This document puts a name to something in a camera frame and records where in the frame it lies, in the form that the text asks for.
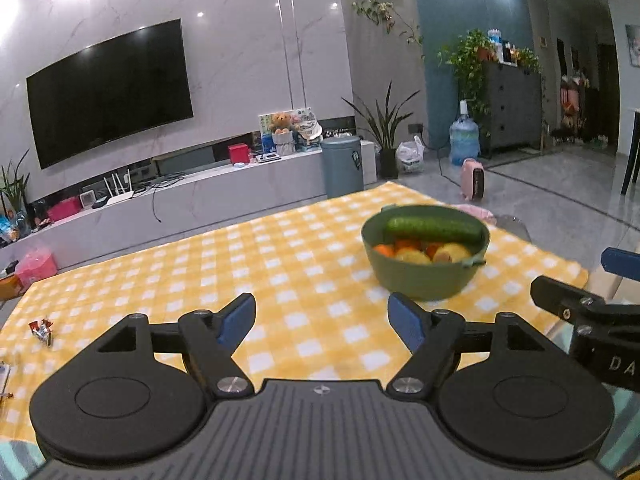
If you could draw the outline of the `yellow pear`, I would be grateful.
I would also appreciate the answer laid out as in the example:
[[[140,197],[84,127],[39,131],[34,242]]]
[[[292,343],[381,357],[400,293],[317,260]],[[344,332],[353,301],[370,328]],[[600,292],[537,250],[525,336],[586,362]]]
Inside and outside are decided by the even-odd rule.
[[[432,257],[434,263],[457,263],[472,257],[469,248],[459,243],[446,243],[437,248]]]
[[[412,263],[412,264],[424,264],[424,266],[428,266],[432,264],[432,259],[427,255],[423,250],[419,250],[412,247],[404,247],[398,249],[395,252],[395,257],[397,261]]]

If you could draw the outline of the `yellow pear right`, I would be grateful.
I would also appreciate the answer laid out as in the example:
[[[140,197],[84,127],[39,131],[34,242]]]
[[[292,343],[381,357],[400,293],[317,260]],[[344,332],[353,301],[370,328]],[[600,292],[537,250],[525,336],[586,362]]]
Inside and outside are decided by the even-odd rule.
[[[469,248],[459,243],[446,243],[437,248],[432,257],[434,263],[457,263],[472,257]]]

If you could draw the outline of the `green cucumber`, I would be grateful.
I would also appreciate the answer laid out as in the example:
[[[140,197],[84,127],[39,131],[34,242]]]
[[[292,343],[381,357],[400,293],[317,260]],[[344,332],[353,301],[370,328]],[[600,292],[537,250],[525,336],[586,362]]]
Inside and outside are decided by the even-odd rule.
[[[485,232],[479,224],[458,219],[436,217],[395,217],[383,229],[386,240],[422,240],[422,242],[461,243],[476,245],[484,242]]]

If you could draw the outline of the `yellow checkered tablecloth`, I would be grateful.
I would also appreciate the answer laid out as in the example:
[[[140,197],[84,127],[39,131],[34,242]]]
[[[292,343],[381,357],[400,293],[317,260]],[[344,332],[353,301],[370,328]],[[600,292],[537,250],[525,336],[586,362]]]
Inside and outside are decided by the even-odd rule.
[[[11,369],[1,435],[32,440],[36,388],[125,315],[170,323],[216,311],[249,292],[253,329],[235,362],[255,384],[266,378],[387,382],[408,353],[387,321],[388,292],[360,237],[387,205],[425,196],[389,183],[373,190],[228,226],[33,284],[1,331]]]

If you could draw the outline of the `white TV console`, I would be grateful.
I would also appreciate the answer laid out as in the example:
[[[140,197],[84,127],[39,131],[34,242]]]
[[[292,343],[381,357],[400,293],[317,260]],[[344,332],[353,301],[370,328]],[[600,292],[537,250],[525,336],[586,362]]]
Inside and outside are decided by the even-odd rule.
[[[161,238],[270,211],[326,195],[322,151],[275,162],[217,167],[134,196],[88,209],[1,249],[1,265],[37,249],[52,252],[60,269]]]

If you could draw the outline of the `pink suitcase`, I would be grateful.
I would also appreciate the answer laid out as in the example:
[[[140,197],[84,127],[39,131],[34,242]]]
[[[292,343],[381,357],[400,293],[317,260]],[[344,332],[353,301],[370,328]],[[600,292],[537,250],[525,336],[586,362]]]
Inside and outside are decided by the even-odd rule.
[[[461,167],[460,186],[466,200],[482,200],[485,194],[484,166],[475,159],[467,158]]]

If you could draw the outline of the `white wifi router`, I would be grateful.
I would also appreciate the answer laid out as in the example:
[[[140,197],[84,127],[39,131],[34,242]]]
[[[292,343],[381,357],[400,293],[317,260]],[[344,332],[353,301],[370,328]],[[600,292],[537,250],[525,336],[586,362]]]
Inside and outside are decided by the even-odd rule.
[[[127,172],[124,178],[125,180],[122,180],[117,172],[114,172],[114,174],[111,174],[109,177],[103,178],[107,189],[107,205],[115,205],[134,197],[130,173]]]

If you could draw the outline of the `white plastic bag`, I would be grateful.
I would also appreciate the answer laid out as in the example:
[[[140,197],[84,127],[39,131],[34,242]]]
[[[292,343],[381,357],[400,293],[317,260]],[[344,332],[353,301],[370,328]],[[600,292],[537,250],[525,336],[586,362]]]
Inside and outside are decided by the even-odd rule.
[[[411,141],[401,142],[396,150],[398,171],[402,174],[416,174],[424,167],[425,145],[420,136],[414,136]]]

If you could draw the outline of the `red box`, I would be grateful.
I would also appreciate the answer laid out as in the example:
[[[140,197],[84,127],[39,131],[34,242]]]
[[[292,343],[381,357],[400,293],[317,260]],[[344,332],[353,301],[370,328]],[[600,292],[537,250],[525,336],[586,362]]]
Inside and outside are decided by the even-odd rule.
[[[250,163],[250,148],[247,144],[237,143],[229,145],[228,151],[232,165]]]

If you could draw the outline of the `dark grey drawer cabinet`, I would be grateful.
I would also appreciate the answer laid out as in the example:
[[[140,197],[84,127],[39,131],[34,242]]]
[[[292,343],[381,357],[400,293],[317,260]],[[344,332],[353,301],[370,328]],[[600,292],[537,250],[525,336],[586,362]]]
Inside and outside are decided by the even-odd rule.
[[[540,148],[542,131],[541,76],[529,68],[483,64],[483,96],[488,114],[480,124],[480,149],[490,157],[506,148]]]

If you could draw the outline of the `blue-grey trash bin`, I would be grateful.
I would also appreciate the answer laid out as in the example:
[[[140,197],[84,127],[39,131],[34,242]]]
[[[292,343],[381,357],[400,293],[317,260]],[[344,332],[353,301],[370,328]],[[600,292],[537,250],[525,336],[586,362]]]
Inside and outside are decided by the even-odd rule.
[[[361,142],[358,136],[332,136],[321,142],[326,195],[337,198],[363,190]]]

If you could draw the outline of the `blue water jug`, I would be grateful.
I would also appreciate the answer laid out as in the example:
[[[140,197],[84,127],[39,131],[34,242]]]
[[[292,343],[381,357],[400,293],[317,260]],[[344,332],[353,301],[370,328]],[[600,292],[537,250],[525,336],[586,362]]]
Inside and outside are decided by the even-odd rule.
[[[459,116],[449,127],[449,160],[462,166],[465,159],[477,159],[480,154],[480,128],[469,115],[468,102],[459,104]]]

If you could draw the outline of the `potted green plant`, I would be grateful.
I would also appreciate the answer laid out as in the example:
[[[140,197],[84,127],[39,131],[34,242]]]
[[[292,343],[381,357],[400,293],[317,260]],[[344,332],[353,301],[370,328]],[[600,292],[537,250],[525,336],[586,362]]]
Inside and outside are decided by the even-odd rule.
[[[342,101],[366,123],[362,131],[372,136],[378,144],[380,176],[384,180],[396,180],[399,176],[396,162],[396,133],[399,126],[413,115],[413,112],[405,112],[404,108],[420,93],[420,90],[411,92],[399,102],[392,101],[392,93],[393,83],[390,82],[386,88],[384,100],[382,102],[375,100],[373,106],[369,106],[356,94],[352,96],[351,101],[342,98]]]

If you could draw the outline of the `teddy bear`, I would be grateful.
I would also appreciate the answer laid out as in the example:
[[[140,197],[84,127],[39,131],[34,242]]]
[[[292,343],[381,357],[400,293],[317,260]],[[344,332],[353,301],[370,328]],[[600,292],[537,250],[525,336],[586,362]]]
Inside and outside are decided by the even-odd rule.
[[[281,134],[292,128],[292,115],[288,112],[273,113],[270,116],[270,131],[273,134]]]

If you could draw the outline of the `trailing ivy plant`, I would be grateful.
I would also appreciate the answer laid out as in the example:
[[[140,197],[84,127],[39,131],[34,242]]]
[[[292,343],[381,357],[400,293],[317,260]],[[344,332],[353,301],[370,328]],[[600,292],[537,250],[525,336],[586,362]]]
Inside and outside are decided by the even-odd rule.
[[[458,100],[466,102],[470,116],[481,125],[490,115],[486,65],[496,60],[494,44],[486,32],[472,29],[451,46],[443,46],[437,57],[440,64],[451,68]]]

